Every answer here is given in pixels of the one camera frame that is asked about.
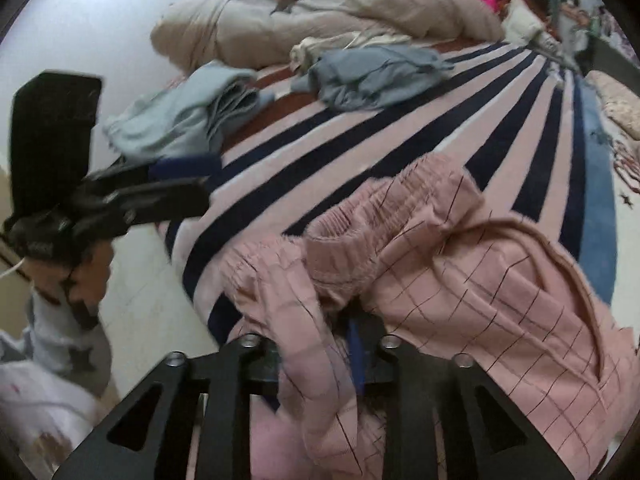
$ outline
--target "folded gray clothing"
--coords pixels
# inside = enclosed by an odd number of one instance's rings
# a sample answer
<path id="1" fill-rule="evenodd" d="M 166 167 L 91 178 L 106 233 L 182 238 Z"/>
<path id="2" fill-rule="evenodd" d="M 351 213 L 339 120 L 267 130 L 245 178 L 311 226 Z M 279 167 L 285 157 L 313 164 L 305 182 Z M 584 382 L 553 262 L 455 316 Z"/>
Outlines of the folded gray clothing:
<path id="1" fill-rule="evenodd" d="M 274 94 L 249 88 L 253 70 L 212 61 L 176 88 L 136 100 L 107 120 L 104 133 L 128 159 L 217 153 L 226 137 L 269 105 Z"/>
<path id="2" fill-rule="evenodd" d="M 343 112 L 373 110 L 421 94 L 452 69 L 430 48 L 381 45 L 329 50 L 291 89 L 317 93 L 329 107 Z"/>

